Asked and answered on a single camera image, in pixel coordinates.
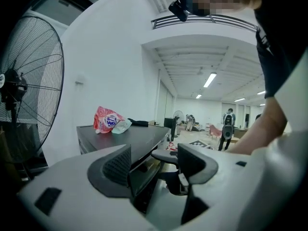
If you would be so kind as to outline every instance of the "white wall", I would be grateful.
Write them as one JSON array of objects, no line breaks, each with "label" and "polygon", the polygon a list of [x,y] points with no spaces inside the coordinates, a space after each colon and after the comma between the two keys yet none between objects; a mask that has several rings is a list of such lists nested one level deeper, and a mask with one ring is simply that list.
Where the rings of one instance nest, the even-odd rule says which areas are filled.
[{"label": "white wall", "polygon": [[244,105],[239,104],[238,105],[238,111],[237,111],[237,116],[236,116],[236,121],[235,121],[235,126],[236,127],[244,127],[244,121],[245,121],[245,114],[244,114]]},{"label": "white wall", "polygon": [[165,117],[173,117],[173,97],[169,91],[167,92]]},{"label": "white wall", "polygon": [[206,123],[214,126],[221,123],[221,102],[177,98],[174,110],[181,110],[184,115],[194,115],[196,122],[202,124],[203,129]]},{"label": "white wall", "polygon": [[99,0],[63,34],[64,88],[43,148],[49,165],[80,154],[76,126],[93,124],[99,105],[154,120],[158,70],[140,43],[153,13],[147,0]]},{"label": "white wall", "polygon": [[249,125],[248,127],[250,128],[253,123],[255,122],[256,120],[256,116],[258,114],[261,114],[263,112],[263,107],[260,107],[260,106],[254,106],[254,105],[251,105],[250,106],[250,115],[249,115]]},{"label": "white wall", "polygon": [[157,117],[156,117],[156,121],[159,123],[160,126],[164,125],[167,93],[168,91],[166,87],[162,83],[160,83],[159,94],[158,94]]}]

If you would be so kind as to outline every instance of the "black desk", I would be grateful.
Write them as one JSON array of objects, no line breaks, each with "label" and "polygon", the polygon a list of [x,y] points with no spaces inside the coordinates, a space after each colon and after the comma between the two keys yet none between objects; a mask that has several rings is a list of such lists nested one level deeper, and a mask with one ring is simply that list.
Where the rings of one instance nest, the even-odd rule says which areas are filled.
[{"label": "black desk", "polygon": [[165,143],[169,128],[149,125],[148,127],[130,126],[122,134],[96,134],[92,125],[77,127],[80,150],[82,154],[95,152],[116,145],[131,145],[132,164],[147,155],[154,147]]}]

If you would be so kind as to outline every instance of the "red snack bag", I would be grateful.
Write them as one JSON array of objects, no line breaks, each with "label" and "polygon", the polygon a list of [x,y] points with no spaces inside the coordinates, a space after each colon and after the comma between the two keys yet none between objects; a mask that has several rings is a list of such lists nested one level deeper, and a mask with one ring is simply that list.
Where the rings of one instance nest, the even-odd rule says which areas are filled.
[{"label": "red snack bag", "polygon": [[93,127],[96,133],[108,133],[119,121],[124,121],[125,118],[113,110],[98,107],[95,116]]}]

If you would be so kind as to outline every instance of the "backpack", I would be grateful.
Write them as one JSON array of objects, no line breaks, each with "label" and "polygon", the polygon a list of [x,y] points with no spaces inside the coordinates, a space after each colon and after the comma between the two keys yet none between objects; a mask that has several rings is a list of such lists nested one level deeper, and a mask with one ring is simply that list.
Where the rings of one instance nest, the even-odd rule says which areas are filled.
[{"label": "backpack", "polygon": [[232,126],[233,125],[233,113],[225,114],[225,119],[223,120],[224,126]]}]

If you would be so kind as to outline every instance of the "black shirt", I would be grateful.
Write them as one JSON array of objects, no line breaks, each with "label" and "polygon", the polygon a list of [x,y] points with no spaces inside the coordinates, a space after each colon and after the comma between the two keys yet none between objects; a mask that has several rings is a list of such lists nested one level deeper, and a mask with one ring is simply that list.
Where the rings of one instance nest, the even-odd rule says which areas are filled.
[{"label": "black shirt", "polygon": [[262,0],[255,10],[257,51],[265,79],[265,98],[273,97],[307,47],[305,0]]}]

